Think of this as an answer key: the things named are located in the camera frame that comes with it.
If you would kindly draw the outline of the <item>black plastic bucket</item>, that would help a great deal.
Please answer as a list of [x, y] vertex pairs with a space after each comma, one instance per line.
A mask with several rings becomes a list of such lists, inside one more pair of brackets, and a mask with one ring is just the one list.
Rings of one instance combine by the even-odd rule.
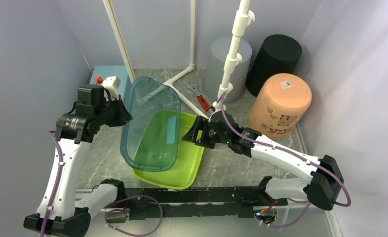
[[302, 55], [302, 47], [294, 38], [275, 34], [264, 39], [247, 74], [246, 89], [258, 96], [262, 86], [271, 76], [292, 74]]

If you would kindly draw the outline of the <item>white PVC pipe frame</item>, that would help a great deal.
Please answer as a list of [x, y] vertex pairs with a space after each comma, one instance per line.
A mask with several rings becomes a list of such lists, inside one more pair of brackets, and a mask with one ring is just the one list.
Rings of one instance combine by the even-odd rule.
[[[135, 74], [131, 61], [129, 58], [128, 50], [126, 49], [125, 41], [119, 27], [119, 23], [114, 11], [113, 3], [110, 0], [104, 0], [103, 5], [107, 13], [111, 28], [113, 30], [116, 42], [124, 61], [127, 72], [130, 73], [129, 77], [131, 82], [135, 81]], [[163, 85], [168, 86], [175, 90], [179, 98], [184, 102], [191, 110], [197, 115], [208, 117], [204, 109], [199, 109], [190, 99], [188, 99], [183, 93], [181, 93], [175, 86], [174, 83], [180, 80], [185, 75], [191, 73], [195, 69], [195, 34], [196, 34], [196, 5], [197, 1], [190, 1], [190, 62], [189, 65], [183, 69], [180, 73], [174, 77], [166, 80]], [[223, 78], [218, 88], [218, 102], [223, 103], [223, 99], [233, 90], [233, 85], [230, 83], [231, 75], [234, 69], [242, 61], [242, 56], [239, 53], [239, 46], [241, 38], [245, 33], [247, 27], [255, 22], [255, 14], [250, 10], [251, 1], [241, 0], [239, 8], [236, 11], [235, 19], [232, 28], [232, 38], [229, 47], [229, 52], [226, 56], [224, 67], [223, 67]]]

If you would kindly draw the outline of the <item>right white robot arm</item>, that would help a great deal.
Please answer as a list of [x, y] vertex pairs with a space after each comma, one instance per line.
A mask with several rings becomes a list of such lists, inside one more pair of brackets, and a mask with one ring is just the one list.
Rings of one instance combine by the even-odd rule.
[[276, 199], [306, 200], [322, 210], [350, 206], [350, 197], [336, 160], [297, 152], [250, 127], [240, 127], [229, 114], [218, 111], [211, 118], [197, 116], [183, 141], [213, 149], [225, 144], [236, 154], [272, 163], [296, 176], [295, 179], [265, 177], [257, 200], [268, 205]]

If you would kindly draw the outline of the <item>orange plastic bucket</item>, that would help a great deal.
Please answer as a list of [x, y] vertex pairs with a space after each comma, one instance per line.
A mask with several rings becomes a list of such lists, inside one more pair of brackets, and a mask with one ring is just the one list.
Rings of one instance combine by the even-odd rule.
[[311, 89], [303, 79], [288, 73], [273, 75], [264, 83], [249, 110], [250, 125], [271, 139], [287, 137], [311, 101]]

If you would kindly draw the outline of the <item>clear teal plastic tub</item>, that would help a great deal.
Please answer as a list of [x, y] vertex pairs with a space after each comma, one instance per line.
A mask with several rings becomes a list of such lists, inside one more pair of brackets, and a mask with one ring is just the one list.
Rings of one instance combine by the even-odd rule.
[[181, 100], [176, 91], [150, 77], [132, 84], [127, 110], [132, 120], [122, 127], [120, 153], [134, 169], [169, 170], [177, 159]]

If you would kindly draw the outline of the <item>red handled adjustable wrench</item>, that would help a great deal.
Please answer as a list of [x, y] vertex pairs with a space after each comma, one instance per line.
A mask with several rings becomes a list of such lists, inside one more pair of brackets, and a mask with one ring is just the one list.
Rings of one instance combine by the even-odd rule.
[[197, 97], [197, 100], [199, 102], [199, 104], [201, 105], [201, 107], [204, 109], [204, 111], [208, 114], [208, 115], [212, 115], [213, 114], [213, 110], [211, 109], [211, 106], [208, 104], [208, 102], [205, 100], [205, 98], [202, 96], [202, 94], [200, 93], [199, 89], [198, 89], [198, 86], [197, 85], [191, 85], [189, 84], [188, 82], [186, 83], [186, 87], [191, 90]]

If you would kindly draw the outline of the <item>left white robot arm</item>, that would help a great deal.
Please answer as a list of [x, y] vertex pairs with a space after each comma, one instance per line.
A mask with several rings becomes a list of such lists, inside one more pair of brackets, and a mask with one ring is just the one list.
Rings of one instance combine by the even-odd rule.
[[131, 120], [116, 85], [86, 84], [78, 89], [72, 110], [60, 116], [49, 133], [55, 145], [53, 166], [39, 207], [24, 219], [25, 229], [40, 236], [82, 237], [103, 208], [125, 204], [125, 186], [117, 179], [103, 180], [81, 200], [76, 200], [76, 191], [84, 159], [100, 128], [121, 127]]

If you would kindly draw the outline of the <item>blue plastic basket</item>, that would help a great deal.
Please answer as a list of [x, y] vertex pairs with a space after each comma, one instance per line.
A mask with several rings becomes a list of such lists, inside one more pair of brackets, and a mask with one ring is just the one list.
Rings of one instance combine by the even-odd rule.
[[127, 106], [132, 82], [125, 66], [95, 66], [89, 83], [114, 88], [112, 98], [120, 95], [124, 105]]

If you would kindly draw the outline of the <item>green plastic tray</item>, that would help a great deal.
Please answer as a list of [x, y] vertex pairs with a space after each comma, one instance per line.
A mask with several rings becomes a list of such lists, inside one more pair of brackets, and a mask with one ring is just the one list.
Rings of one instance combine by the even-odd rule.
[[179, 138], [178, 153], [174, 165], [166, 171], [132, 169], [133, 175], [146, 183], [162, 188], [183, 190], [193, 184], [204, 148]]

